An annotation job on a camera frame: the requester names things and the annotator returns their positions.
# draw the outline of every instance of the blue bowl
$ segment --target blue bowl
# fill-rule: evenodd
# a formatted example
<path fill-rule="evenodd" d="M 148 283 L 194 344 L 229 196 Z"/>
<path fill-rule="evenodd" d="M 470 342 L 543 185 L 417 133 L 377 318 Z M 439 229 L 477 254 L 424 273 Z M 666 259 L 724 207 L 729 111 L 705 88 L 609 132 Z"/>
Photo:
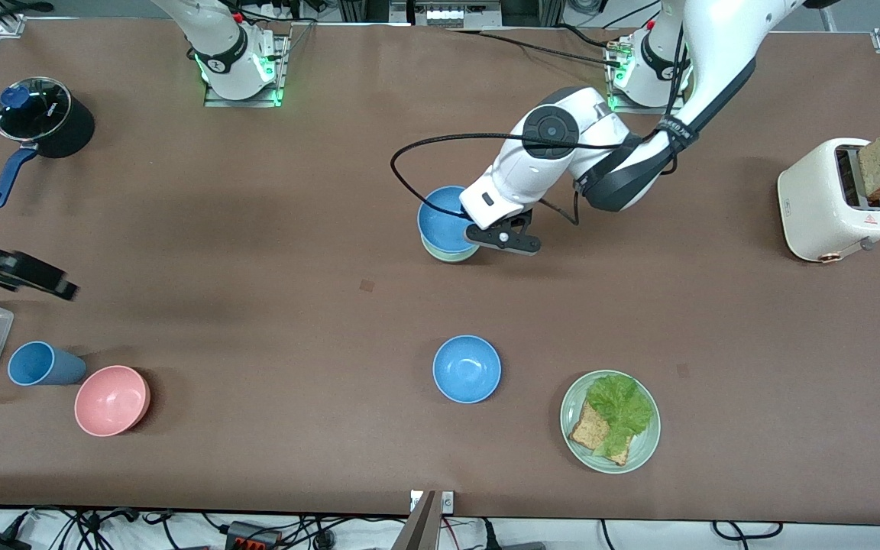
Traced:
<path fill-rule="evenodd" d="M 426 196 L 427 201 L 441 209 L 451 212 L 461 211 L 461 191 L 464 188 L 449 185 L 433 190 Z M 461 261 L 477 251 L 477 244 L 468 243 L 464 239 L 464 230 L 471 225 L 471 220 L 457 216 L 445 215 L 420 203 L 416 213 L 416 226 L 423 237 L 423 246 L 434 257 L 443 261 Z"/>
<path fill-rule="evenodd" d="M 448 400 L 465 404 L 486 400 L 500 382 L 498 351 L 476 335 L 450 338 L 433 358 L 433 382 Z"/>

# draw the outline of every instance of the red wire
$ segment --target red wire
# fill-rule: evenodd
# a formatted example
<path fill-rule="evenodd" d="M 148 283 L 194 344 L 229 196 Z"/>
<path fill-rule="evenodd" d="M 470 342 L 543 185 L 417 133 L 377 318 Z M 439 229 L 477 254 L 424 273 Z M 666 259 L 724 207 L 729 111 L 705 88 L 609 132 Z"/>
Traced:
<path fill-rule="evenodd" d="M 450 521 L 447 518 L 443 519 L 443 523 L 447 526 L 447 532 L 450 533 L 451 539 L 454 539 L 454 547 L 457 548 L 457 550 L 461 550 L 460 544 L 457 543 L 457 536 L 454 535 L 454 526 L 450 525 Z"/>

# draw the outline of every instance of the toaster slot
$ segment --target toaster slot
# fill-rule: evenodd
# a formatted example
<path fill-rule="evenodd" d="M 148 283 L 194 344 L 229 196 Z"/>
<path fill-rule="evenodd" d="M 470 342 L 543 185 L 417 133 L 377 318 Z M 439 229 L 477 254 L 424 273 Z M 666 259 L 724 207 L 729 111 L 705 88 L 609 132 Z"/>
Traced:
<path fill-rule="evenodd" d="M 880 199 L 869 201 L 865 195 L 865 184 L 862 181 L 862 168 L 858 152 L 862 149 L 856 145 L 842 145 L 834 150 L 837 157 L 837 171 L 841 177 L 841 193 L 844 202 L 855 210 L 880 210 Z"/>

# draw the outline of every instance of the pink bowl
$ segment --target pink bowl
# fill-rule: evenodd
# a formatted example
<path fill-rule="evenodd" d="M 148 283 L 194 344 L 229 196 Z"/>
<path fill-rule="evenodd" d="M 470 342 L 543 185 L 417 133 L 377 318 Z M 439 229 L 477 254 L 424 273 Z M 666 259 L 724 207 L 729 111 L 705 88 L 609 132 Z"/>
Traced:
<path fill-rule="evenodd" d="M 150 398 L 147 382 L 136 370 L 112 365 L 85 380 L 76 393 L 73 415 L 84 432 L 108 438 L 137 424 Z"/>

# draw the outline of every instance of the blue lid knob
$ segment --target blue lid knob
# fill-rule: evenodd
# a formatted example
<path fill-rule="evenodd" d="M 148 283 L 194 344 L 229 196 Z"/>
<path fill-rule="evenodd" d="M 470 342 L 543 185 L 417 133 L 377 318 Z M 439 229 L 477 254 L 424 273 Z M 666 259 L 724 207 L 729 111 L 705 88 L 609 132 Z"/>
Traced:
<path fill-rule="evenodd" d="M 2 90 L 0 102 L 8 108 L 21 108 L 29 101 L 29 88 L 16 86 Z"/>

